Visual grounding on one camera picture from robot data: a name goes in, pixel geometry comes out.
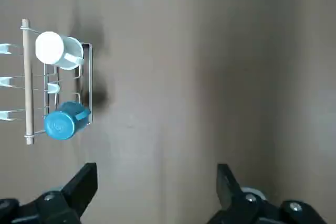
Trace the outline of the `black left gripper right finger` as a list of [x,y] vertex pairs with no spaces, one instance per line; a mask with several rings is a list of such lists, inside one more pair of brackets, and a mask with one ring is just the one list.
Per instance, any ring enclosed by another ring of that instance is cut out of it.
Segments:
[[305,202],[285,200],[275,206],[261,191],[240,187],[227,164],[217,165],[216,192],[221,209],[208,223],[326,223]]

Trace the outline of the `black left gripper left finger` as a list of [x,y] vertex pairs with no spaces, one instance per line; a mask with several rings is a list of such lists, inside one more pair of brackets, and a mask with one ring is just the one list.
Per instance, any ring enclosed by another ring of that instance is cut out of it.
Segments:
[[97,165],[86,163],[62,189],[47,191],[30,203],[1,199],[1,223],[81,223],[97,190]]

